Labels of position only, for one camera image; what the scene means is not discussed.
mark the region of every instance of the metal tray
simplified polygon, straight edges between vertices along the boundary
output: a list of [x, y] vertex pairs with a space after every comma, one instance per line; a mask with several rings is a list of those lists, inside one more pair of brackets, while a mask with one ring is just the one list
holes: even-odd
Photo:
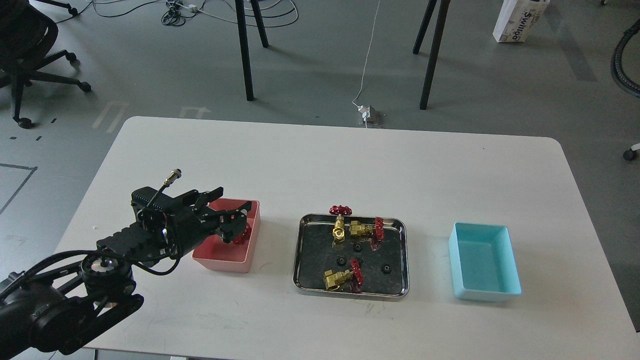
[[[371, 298], [397, 300], [409, 291], [409, 271], [406, 262], [406, 230], [404, 224], [394, 218], [383, 218], [385, 239], [380, 249], [373, 251], [367, 242], [359, 242], [349, 236], [349, 223], [357, 220], [363, 224], [374, 224], [373, 217], [345, 216], [346, 240], [341, 249], [334, 249], [333, 226], [335, 215], [308, 214], [300, 219], [293, 283], [302, 293], [332, 297]], [[354, 243], [360, 243], [362, 250], [356, 252]], [[337, 263], [339, 257], [347, 259], [346, 266]], [[324, 286], [324, 272], [344, 271], [348, 261], [362, 259], [364, 283], [361, 292], [353, 293], [348, 285], [338, 290], [328, 291]], [[389, 265], [391, 272], [384, 274], [382, 266]]]

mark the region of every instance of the caster wheel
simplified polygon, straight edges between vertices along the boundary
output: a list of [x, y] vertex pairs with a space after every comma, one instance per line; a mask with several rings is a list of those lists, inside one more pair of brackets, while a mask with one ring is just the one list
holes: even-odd
[[33, 127], [33, 124], [31, 123], [31, 119], [21, 117], [20, 120], [18, 120], [18, 126], [23, 129], [31, 129]]
[[629, 149], [629, 150], [625, 151], [624, 154], [622, 154], [622, 157], [625, 160], [631, 161], [631, 160], [634, 160], [635, 158], [638, 157], [638, 153], [637, 153], [637, 151], [633, 151], [633, 150]]
[[67, 59], [67, 61], [69, 61], [70, 63], [78, 60], [78, 57], [76, 56], [76, 54], [74, 53], [68, 53], [65, 55], [65, 58]]
[[89, 92], [91, 91], [91, 85], [89, 85], [89, 83], [83, 81], [82, 83], [80, 83], [78, 85], [80, 87], [80, 90], [84, 91], [84, 92]]

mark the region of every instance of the black table leg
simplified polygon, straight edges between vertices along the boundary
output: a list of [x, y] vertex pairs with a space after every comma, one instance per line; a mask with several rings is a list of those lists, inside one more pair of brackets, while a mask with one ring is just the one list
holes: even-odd
[[420, 98], [420, 109], [427, 109], [429, 101], [429, 93], [431, 91], [431, 82], [433, 81], [433, 73], [436, 70], [436, 61], [438, 61], [438, 52], [440, 51], [440, 41], [444, 31], [444, 22], [447, 19], [447, 11], [451, 0], [440, 0], [440, 11], [438, 12], [438, 20], [436, 21], [436, 29], [433, 34], [433, 42], [431, 43], [431, 52], [429, 53], [429, 63], [427, 64], [427, 74], [424, 77], [424, 86], [422, 87], [422, 97]]
[[260, 5], [258, 5], [258, 0], [251, 0], [251, 8], [253, 9], [253, 16], [255, 17], [255, 24], [258, 26], [258, 33], [260, 33], [260, 41], [262, 42], [262, 47], [269, 47], [267, 32], [264, 30], [264, 23], [262, 22], [262, 14], [260, 13]]
[[238, 36], [240, 36], [240, 53], [242, 55], [242, 70], [244, 72], [246, 100], [253, 101], [253, 83], [251, 81], [251, 63], [249, 62], [249, 44], [246, 39], [246, 21], [244, 20], [243, 0], [236, 0], [236, 17], [238, 22]]
[[422, 24], [420, 25], [420, 31], [418, 31], [418, 37], [415, 38], [415, 44], [413, 45], [414, 54], [418, 54], [418, 52], [420, 51], [420, 46], [422, 45], [422, 41], [424, 40], [424, 34], [427, 32], [429, 21], [431, 21], [431, 16], [433, 16], [433, 10], [436, 8], [436, 1], [438, 0], [429, 0], [427, 10], [424, 12]]

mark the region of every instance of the black robotic arm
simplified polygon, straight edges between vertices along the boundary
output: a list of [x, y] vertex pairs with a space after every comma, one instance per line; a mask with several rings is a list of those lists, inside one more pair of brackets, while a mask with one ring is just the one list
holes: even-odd
[[[222, 196], [222, 187], [202, 193], [191, 190], [176, 198], [163, 194], [181, 174], [173, 170], [159, 190], [134, 191], [131, 206], [136, 221], [98, 240], [97, 250], [60, 252], [0, 282], [0, 360], [29, 347], [65, 355], [75, 352], [142, 306], [144, 298], [133, 293], [132, 266], [167, 275], [208, 236], [217, 234], [230, 243], [242, 235], [251, 202], [235, 210], [211, 209], [207, 205]], [[82, 261], [40, 273], [80, 255], [85, 256]], [[175, 260], [170, 269], [150, 268], [165, 258]], [[55, 288], [54, 280], [63, 277], [70, 279]], [[81, 284], [86, 296], [66, 296]]]

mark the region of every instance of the power adapter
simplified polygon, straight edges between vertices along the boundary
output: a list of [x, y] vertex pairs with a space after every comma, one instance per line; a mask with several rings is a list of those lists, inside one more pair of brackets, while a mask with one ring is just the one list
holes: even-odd
[[358, 122], [360, 125], [368, 126], [379, 123], [380, 114], [373, 106], [360, 105], [358, 106], [358, 112], [360, 113], [360, 121]]

